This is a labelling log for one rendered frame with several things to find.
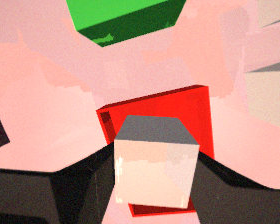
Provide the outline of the red tray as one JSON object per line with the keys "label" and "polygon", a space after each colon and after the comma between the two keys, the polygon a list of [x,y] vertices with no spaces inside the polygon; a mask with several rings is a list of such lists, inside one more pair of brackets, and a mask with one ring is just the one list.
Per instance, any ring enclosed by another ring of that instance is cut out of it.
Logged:
{"label": "red tray", "polygon": [[[127,115],[177,117],[215,159],[209,86],[191,85],[104,105],[96,110],[107,145],[114,141]],[[132,217],[196,212],[191,195],[187,208],[128,203]]]}

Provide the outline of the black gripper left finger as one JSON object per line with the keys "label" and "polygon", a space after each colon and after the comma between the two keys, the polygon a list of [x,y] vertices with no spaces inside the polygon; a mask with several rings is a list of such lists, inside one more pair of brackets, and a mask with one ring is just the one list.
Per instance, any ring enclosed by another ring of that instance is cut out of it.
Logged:
{"label": "black gripper left finger", "polygon": [[55,172],[0,168],[0,213],[102,224],[115,186],[114,141]]}

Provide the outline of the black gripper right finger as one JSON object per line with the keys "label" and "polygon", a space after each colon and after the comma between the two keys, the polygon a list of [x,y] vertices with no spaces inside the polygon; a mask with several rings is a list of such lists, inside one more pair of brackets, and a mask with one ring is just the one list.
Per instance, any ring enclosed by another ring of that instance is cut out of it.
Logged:
{"label": "black gripper right finger", "polygon": [[200,150],[190,195],[199,224],[280,224],[280,189],[235,172]]}

